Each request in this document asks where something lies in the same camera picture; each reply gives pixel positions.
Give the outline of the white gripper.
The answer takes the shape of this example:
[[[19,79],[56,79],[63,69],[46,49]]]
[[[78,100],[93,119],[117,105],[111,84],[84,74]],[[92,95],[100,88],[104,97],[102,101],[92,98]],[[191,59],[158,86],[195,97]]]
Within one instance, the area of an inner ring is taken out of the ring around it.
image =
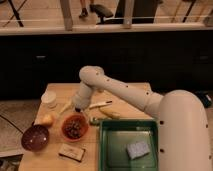
[[[81,82],[79,89],[72,97],[74,107],[80,110],[86,109],[91,103],[93,93],[94,90],[92,87],[86,85],[84,82]]]

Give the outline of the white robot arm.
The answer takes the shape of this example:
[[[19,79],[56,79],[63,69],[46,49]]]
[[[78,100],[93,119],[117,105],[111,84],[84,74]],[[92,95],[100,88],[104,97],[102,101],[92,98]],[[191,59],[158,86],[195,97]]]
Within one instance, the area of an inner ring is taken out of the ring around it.
[[[138,89],[105,75],[99,66],[79,71],[80,86],[72,98],[84,110],[96,89],[106,90],[157,120],[158,171],[213,171],[205,108],[196,95],[173,90],[164,95]]]

